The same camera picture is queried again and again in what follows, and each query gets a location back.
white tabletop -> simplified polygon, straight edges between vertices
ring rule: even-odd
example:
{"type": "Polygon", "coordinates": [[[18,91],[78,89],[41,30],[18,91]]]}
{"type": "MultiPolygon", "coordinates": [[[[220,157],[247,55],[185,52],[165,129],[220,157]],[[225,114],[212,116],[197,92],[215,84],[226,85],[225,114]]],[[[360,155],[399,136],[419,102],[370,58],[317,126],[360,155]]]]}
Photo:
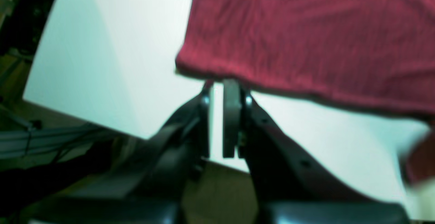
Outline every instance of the white tabletop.
{"type": "MultiPolygon", "coordinates": [[[[24,99],[150,138],[204,83],[175,72],[191,1],[56,0],[24,99]]],[[[216,84],[211,160],[247,171],[244,161],[222,158],[222,94],[216,84]]],[[[339,179],[381,201],[401,202],[413,218],[428,218],[405,190],[397,161],[429,131],[426,125],[259,92],[253,97],[339,179]]]]}

red cloth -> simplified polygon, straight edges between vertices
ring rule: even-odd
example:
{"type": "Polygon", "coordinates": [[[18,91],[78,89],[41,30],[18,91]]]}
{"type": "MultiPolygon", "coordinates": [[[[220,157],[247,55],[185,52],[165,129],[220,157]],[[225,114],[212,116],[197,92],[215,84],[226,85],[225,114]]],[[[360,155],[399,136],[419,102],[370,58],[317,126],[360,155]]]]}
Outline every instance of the red cloth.
{"type": "Polygon", "coordinates": [[[193,0],[176,64],[341,104],[435,115],[435,0],[193,0]]]}

white table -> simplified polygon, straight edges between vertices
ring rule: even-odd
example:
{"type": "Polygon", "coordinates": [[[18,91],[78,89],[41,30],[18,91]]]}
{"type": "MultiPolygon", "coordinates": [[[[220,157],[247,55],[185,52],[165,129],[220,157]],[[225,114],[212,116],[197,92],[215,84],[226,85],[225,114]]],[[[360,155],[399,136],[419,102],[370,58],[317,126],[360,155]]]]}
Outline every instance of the white table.
{"type": "MultiPolygon", "coordinates": [[[[24,99],[150,138],[204,83],[175,73],[190,6],[191,0],[56,0],[24,99]]],[[[240,159],[222,159],[222,93],[216,84],[211,160],[247,171],[240,159]]],[[[426,125],[259,92],[253,97],[342,181],[381,201],[401,202],[413,218],[435,219],[405,191],[397,162],[426,125]]]]}

red fabric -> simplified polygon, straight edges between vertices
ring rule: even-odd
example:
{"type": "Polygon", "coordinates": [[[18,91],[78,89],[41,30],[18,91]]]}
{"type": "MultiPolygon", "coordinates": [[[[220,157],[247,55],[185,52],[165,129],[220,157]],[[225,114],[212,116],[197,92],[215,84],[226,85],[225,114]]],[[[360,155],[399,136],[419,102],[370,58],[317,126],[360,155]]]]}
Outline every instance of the red fabric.
{"type": "Polygon", "coordinates": [[[435,0],[193,0],[176,64],[275,91],[435,115],[435,0]]]}

wrinkled fabric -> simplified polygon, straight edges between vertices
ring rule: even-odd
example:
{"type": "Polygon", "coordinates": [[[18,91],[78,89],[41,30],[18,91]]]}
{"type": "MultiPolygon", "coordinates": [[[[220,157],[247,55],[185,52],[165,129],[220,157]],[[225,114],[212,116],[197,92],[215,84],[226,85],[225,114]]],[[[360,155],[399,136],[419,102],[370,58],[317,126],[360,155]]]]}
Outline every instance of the wrinkled fabric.
{"type": "Polygon", "coordinates": [[[193,0],[176,64],[271,91],[434,115],[435,0],[193,0]]]}

